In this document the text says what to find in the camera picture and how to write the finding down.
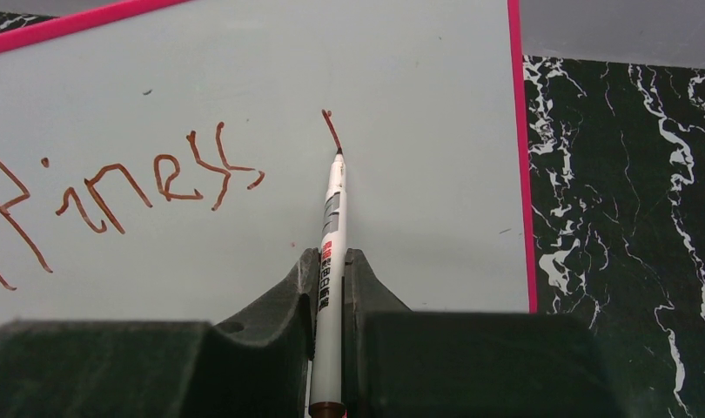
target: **pink whiteboard frame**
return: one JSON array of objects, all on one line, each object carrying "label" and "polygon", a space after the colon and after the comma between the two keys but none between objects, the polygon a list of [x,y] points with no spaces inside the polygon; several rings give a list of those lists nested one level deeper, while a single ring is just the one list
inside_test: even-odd
[{"label": "pink whiteboard frame", "polygon": [[[23,46],[48,41],[87,30],[103,24],[116,22],[153,10],[184,3],[190,0],[124,0],[75,15],[59,17],[41,24],[0,33],[0,53]],[[529,148],[527,145],[527,104],[524,96],[522,72],[521,32],[519,0],[508,1],[509,32],[512,50],[512,72],[514,76],[514,105],[516,110],[517,141],[521,178],[521,203],[524,217],[524,247],[527,255],[527,288],[529,312],[537,312],[536,265],[534,264],[534,234],[532,229],[532,194],[529,185]]]}]

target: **whiteboard surface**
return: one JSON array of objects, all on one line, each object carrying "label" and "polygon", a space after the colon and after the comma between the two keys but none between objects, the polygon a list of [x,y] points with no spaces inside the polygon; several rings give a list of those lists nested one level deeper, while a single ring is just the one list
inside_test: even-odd
[{"label": "whiteboard surface", "polygon": [[[0,161],[30,197],[0,213],[0,324],[219,321],[318,246],[334,146],[348,166],[348,245],[414,309],[527,311],[506,1],[195,0],[0,54]],[[196,132],[221,166],[194,161]],[[166,201],[153,160],[181,168]],[[41,158],[49,160],[45,168]],[[95,186],[124,234],[87,191]],[[163,162],[163,180],[171,173]],[[95,233],[73,201],[74,187]],[[0,171],[0,204],[19,190]]]}]

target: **handwritten word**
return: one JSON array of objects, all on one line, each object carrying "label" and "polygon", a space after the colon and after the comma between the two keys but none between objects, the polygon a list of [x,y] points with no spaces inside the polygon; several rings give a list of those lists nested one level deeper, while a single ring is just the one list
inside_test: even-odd
[{"label": "handwritten word", "polygon": [[[222,174],[222,184],[221,188],[219,190],[218,196],[216,198],[216,201],[214,202],[214,205],[211,207],[213,211],[216,211],[219,209],[219,207],[222,205],[222,201],[225,198],[225,195],[227,193],[227,187],[230,182],[230,178],[232,177],[232,172],[257,172],[258,177],[250,183],[247,186],[247,190],[252,190],[255,187],[257,187],[265,178],[265,173],[261,170],[252,168],[252,167],[243,167],[239,165],[230,165],[227,162],[227,157],[225,156],[225,149],[222,144],[222,129],[225,127],[224,122],[219,122],[217,124],[217,130],[214,135],[214,140],[217,145],[217,151],[219,155],[219,161],[222,163],[221,166],[215,166],[215,165],[210,165],[206,163],[200,156],[198,152],[198,147],[196,145],[196,132],[191,131],[189,135],[186,136],[186,139],[189,142],[189,146],[191,147],[191,152],[193,154],[194,160],[196,164],[201,166],[202,168],[205,168],[206,170],[209,170],[211,172],[217,172],[219,174]],[[167,178],[165,178],[165,181],[163,180],[163,174],[160,171],[160,163],[163,161],[169,161],[172,166],[173,170],[171,174],[168,175]],[[50,161],[47,158],[42,158],[40,160],[40,164],[44,168],[50,167]],[[170,202],[172,200],[201,200],[204,198],[204,195],[199,192],[197,189],[193,189],[193,193],[190,194],[181,194],[181,193],[176,193],[176,192],[171,192],[171,183],[173,180],[175,180],[178,175],[181,173],[181,164],[178,162],[178,159],[170,154],[158,154],[152,161],[152,170],[155,174],[155,184],[158,188],[158,193],[165,198],[166,201]],[[48,266],[47,262],[45,261],[45,257],[43,254],[40,252],[40,249],[35,245],[35,243],[32,241],[30,236],[24,231],[24,229],[17,223],[17,221],[12,217],[10,213],[10,208],[13,207],[14,205],[17,205],[19,203],[24,202],[25,200],[30,198],[30,191],[27,189],[27,187],[24,185],[24,183],[17,178],[16,175],[4,164],[0,161],[0,171],[9,178],[9,180],[17,187],[19,190],[19,194],[11,200],[8,200],[6,202],[0,203],[0,215],[6,219],[6,221],[10,224],[10,226],[17,232],[20,238],[24,240],[24,242],[27,244],[27,246],[30,248],[32,253],[35,255],[37,258],[37,261],[40,263],[40,266],[43,268],[43,270],[47,273],[52,273],[52,269]],[[152,203],[150,202],[150,199],[148,199],[147,195],[144,193],[143,189],[140,187],[138,182],[132,177],[130,172],[127,170],[124,165],[121,165],[119,163],[116,164],[109,164],[105,165],[104,167],[101,167],[96,175],[92,177],[91,179],[84,179],[84,185],[86,186],[86,190],[89,192],[91,195],[91,198],[93,201],[97,204],[99,209],[101,210],[102,214],[106,217],[106,219],[111,223],[112,226],[119,232],[124,234],[125,229],[122,226],[122,224],[119,222],[117,219],[117,215],[109,208],[107,205],[106,201],[104,200],[104,197],[98,192],[97,185],[98,182],[102,180],[104,176],[111,172],[118,172],[121,173],[121,175],[124,177],[124,179],[127,181],[127,183],[130,185],[132,190],[137,194],[137,196],[142,199],[142,202],[144,203],[145,206],[147,207],[152,207]],[[68,211],[68,209],[71,207],[71,201],[76,205],[76,210],[78,210],[78,214],[81,216],[81,219],[84,220],[85,224],[94,232],[94,233],[105,233],[107,231],[107,224],[106,222],[101,219],[98,221],[98,223],[94,223],[94,221],[91,219],[91,217],[86,213],[86,210],[84,209],[84,206],[81,202],[81,198],[78,197],[78,193],[76,192],[76,189],[73,186],[69,186],[68,188],[65,189],[63,192],[63,203],[62,205],[56,209],[55,214],[57,216],[61,216],[64,213]],[[17,290],[16,287],[11,286],[7,280],[4,279],[2,274],[0,273],[0,284],[7,290]]]}]

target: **whiteboard marker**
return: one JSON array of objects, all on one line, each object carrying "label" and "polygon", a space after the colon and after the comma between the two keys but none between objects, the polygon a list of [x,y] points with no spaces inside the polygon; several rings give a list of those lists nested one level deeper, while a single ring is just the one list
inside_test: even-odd
[{"label": "whiteboard marker", "polygon": [[312,363],[309,415],[312,418],[342,418],[342,273],[347,252],[347,193],[345,159],[330,111],[322,110],[337,154],[330,168],[322,227],[319,267],[319,304]]}]

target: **black marble surface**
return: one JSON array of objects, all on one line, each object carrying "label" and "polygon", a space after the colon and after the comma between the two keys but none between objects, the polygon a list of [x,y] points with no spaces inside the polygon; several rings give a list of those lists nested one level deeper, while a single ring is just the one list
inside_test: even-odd
[{"label": "black marble surface", "polygon": [[[0,32],[50,17],[0,13]],[[525,57],[539,310],[632,417],[705,417],[705,71]]]}]

